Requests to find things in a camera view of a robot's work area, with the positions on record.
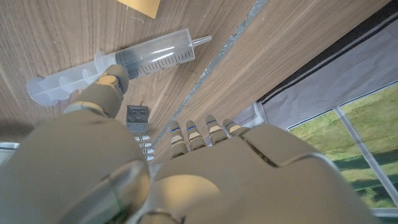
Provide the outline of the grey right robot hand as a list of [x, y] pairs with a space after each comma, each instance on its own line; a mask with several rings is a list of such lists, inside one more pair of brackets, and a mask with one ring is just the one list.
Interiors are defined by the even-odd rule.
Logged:
[[140, 135], [135, 136], [134, 139], [138, 142], [139, 147], [142, 149], [146, 160], [152, 161], [155, 159], [155, 149], [153, 148], [153, 144], [150, 141], [150, 136], [148, 135]]

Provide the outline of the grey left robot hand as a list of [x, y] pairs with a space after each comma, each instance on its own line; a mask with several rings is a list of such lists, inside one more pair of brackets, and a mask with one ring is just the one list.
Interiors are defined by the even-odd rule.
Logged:
[[338, 168], [275, 126], [219, 128], [212, 146], [172, 127], [154, 177], [116, 120], [129, 79], [110, 66], [1, 165], [2, 223], [377, 223]]

